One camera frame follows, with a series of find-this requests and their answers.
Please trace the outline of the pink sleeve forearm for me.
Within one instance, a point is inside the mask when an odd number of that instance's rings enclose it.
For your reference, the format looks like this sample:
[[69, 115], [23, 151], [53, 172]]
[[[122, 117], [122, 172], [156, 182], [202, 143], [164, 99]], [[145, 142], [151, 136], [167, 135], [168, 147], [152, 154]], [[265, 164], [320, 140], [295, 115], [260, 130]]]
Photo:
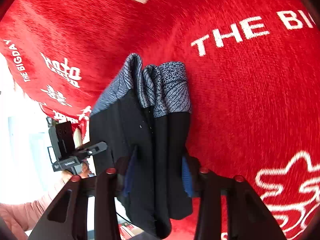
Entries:
[[1, 218], [17, 239], [28, 239], [25, 232], [33, 230], [52, 200], [52, 197], [45, 196], [17, 205], [1, 203]]

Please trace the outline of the person's left hand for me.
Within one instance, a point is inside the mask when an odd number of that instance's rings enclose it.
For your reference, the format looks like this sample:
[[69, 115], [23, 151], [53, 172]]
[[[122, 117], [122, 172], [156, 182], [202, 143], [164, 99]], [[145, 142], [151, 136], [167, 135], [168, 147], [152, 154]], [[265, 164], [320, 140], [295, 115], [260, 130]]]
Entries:
[[[82, 145], [82, 136], [79, 128], [75, 129], [73, 133], [73, 140], [75, 147], [79, 147]], [[91, 174], [91, 170], [89, 169], [89, 165], [86, 161], [83, 161], [76, 167], [76, 174], [79, 175], [82, 179], [89, 177], [89, 175]], [[73, 174], [70, 171], [62, 171], [63, 183], [66, 184], [72, 178], [72, 176]]]

